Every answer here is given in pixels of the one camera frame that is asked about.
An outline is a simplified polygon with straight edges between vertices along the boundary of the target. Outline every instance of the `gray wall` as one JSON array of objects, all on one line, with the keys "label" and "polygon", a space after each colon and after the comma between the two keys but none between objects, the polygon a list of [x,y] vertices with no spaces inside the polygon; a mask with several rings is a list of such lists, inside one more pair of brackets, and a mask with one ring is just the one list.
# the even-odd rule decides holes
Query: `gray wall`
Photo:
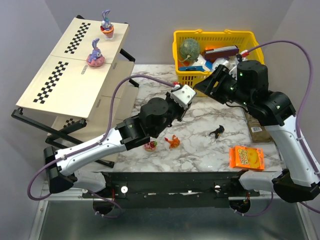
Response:
[{"label": "gray wall", "polygon": [[[319,0],[294,0],[273,36],[274,40],[288,39],[302,44],[313,60],[314,84],[303,111],[301,128],[318,160],[320,160],[319,10]],[[308,84],[309,68],[305,56],[298,48],[286,43],[268,46],[264,52],[271,89],[286,93],[298,109]],[[320,209],[320,196],[310,204]],[[320,215],[312,212],[311,216],[320,236]]]},{"label": "gray wall", "polygon": [[45,1],[62,32],[78,14],[101,21],[101,12],[111,9],[112,22],[130,24],[124,49],[137,63],[173,64],[174,31],[251,30],[262,43],[272,38],[293,0]]},{"label": "gray wall", "polygon": [[[38,206],[28,199],[27,185],[43,164],[46,134],[10,114],[61,31],[43,0],[2,1],[0,29],[0,239],[27,240]],[[53,120],[37,118],[47,124]],[[34,185],[35,195],[42,182]]]}]

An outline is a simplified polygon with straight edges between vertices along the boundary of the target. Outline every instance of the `black toy figure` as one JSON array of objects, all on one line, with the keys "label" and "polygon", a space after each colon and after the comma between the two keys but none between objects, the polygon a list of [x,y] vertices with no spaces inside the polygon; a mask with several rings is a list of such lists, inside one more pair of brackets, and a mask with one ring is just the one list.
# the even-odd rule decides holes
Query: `black toy figure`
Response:
[{"label": "black toy figure", "polygon": [[219,128],[209,133],[209,136],[211,134],[214,134],[214,138],[217,139],[224,131],[225,131],[224,126],[219,125]]}]

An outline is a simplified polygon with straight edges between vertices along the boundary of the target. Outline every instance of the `shelf top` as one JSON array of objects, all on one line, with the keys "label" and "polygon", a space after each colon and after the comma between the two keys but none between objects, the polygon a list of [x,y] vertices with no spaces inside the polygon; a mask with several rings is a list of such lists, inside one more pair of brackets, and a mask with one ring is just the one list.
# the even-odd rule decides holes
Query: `shelf top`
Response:
[{"label": "shelf top", "polygon": [[49,55],[16,105],[54,115],[89,118],[111,68]]},{"label": "shelf top", "polygon": [[105,57],[106,64],[113,64],[127,37],[129,25],[113,22],[114,33],[112,40],[106,40],[101,32],[101,21],[74,18],[69,27],[50,53],[52,56],[77,60],[86,60],[92,53],[92,41],[99,38],[97,47]]},{"label": "shelf top", "polygon": [[[102,86],[101,95],[105,97],[112,97],[117,85],[123,79],[131,75],[134,65],[135,64],[132,61],[118,60],[113,65],[112,70],[108,74],[108,77]],[[116,98],[121,98],[123,96],[125,86],[126,84],[122,84],[122,86],[118,89],[115,95]]]}]

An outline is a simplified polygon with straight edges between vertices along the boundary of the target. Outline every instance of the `stuffed bunny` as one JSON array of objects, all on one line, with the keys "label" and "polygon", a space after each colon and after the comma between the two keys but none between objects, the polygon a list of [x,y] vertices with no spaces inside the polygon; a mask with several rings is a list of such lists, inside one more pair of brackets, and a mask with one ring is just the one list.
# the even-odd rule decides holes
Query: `stuffed bunny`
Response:
[{"label": "stuffed bunny", "polygon": [[101,22],[101,27],[106,31],[109,31],[113,26],[111,24],[111,22],[109,21],[109,18],[107,18],[108,13],[110,13],[110,10],[105,10],[105,11],[102,12],[103,20]]},{"label": "stuffed bunny", "polygon": [[91,63],[92,60],[96,61],[98,58],[102,57],[101,50],[97,47],[99,40],[99,38],[96,38],[92,41],[92,54],[89,55],[89,58],[87,60],[89,63]]}]

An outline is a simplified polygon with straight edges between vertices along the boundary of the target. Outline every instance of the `purple bunny toy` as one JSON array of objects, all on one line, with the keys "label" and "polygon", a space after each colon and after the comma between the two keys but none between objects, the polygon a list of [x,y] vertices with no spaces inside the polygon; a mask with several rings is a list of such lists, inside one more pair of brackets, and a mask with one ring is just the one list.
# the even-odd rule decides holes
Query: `purple bunny toy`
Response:
[{"label": "purple bunny toy", "polygon": [[112,24],[111,22],[109,21],[109,18],[107,18],[107,15],[110,13],[110,10],[105,10],[102,12],[102,17],[103,17],[103,20],[101,22],[101,26],[103,27],[103,29],[105,31],[110,31],[111,28],[112,28]]},{"label": "purple bunny toy", "polygon": [[102,66],[102,64],[104,64],[105,61],[105,57],[102,56],[101,50],[97,47],[99,40],[99,38],[96,38],[92,41],[93,50],[92,53],[89,54],[89,56],[86,59],[86,62],[91,67],[100,67]]},{"label": "purple bunny toy", "polygon": [[107,18],[108,13],[110,10],[105,10],[102,12],[103,20],[101,22],[100,30],[104,34],[106,40],[112,40],[114,37],[114,25],[111,24],[109,18]]}]

